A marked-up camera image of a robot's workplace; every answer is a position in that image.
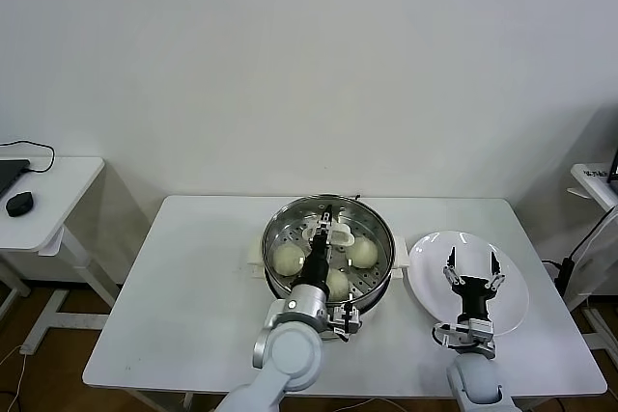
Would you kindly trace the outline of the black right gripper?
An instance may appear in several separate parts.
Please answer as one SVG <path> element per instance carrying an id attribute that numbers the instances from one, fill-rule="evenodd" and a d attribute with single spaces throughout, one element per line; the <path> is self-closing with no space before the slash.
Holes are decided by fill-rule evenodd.
<path id="1" fill-rule="evenodd" d="M 472 276 L 461 277 L 456 269 L 456 247 L 451 248 L 443 274 L 449 285 L 455 286 L 455 293 L 461 298 L 462 311 L 458 319 L 489 318 L 487 302 L 493 299 L 493 291 L 498 290 L 505 280 L 495 252 L 491 252 L 491 271 L 490 280 Z"/>

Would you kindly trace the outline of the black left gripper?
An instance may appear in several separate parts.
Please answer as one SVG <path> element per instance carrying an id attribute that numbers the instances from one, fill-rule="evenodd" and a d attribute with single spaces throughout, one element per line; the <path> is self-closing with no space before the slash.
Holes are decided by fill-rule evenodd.
<path id="1" fill-rule="evenodd" d="M 329 271 L 328 258 L 336 248 L 336 232 L 332 230 L 332 207 L 326 206 L 316 227 L 316 238 L 311 245 L 311 252 L 305 259 L 295 284 L 309 285 L 321 290 L 328 290 L 326 284 Z"/>

